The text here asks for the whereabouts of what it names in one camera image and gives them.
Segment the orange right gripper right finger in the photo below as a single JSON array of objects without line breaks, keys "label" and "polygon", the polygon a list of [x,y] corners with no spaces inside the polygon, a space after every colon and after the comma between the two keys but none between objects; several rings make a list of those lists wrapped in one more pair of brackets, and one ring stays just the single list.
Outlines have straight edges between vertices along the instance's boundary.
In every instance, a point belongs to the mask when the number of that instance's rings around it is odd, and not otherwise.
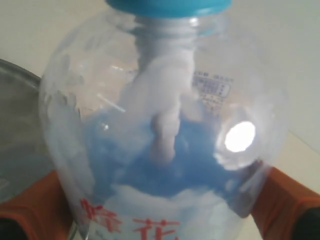
[{"label": "orange right gripper right finger", "polygon": [[275,167],[251,215],[263,240],[320,238],[320,194]]}]

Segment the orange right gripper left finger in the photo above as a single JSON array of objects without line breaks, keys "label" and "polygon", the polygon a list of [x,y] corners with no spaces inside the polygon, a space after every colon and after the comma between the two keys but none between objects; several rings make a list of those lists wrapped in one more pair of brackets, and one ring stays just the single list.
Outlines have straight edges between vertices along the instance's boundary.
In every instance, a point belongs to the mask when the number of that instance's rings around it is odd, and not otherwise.
[{"label": "orange right gripper left finger", "polygon": [[72,222],[56,171],[0,204],[2,240],[66,240]]}]

